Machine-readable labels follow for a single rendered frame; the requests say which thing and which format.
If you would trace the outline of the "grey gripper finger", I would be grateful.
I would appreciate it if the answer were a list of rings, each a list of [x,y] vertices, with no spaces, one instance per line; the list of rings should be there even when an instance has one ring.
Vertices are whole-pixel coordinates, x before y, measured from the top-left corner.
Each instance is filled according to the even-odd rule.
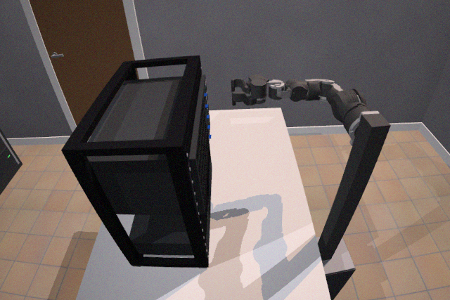
[[[235,78],[231,80],[231,92],[235,91],[235,87],[241,87],[243,92],[251,94],[251,88],[248,88],[242,78]]]
[[[257,104],[257,98],[252,96],[246,96],[244,92],[232,92],[232,106],[236,105],[236,102],[244,102],[246,105]]]

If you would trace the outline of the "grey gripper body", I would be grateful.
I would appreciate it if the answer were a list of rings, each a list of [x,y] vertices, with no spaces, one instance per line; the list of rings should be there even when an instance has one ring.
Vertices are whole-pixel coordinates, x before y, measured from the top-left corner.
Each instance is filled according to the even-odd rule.
[[[249,81],[246,82],[247,87],[251,88],[251,96],[257,98],[257,104],[262,104],[265,102],[267,84],[272,84],[274,86],[281,85],[281,81],[269,81],[269,79],[263,77],[260,74],[254,74],[248,77],[248,79]]]

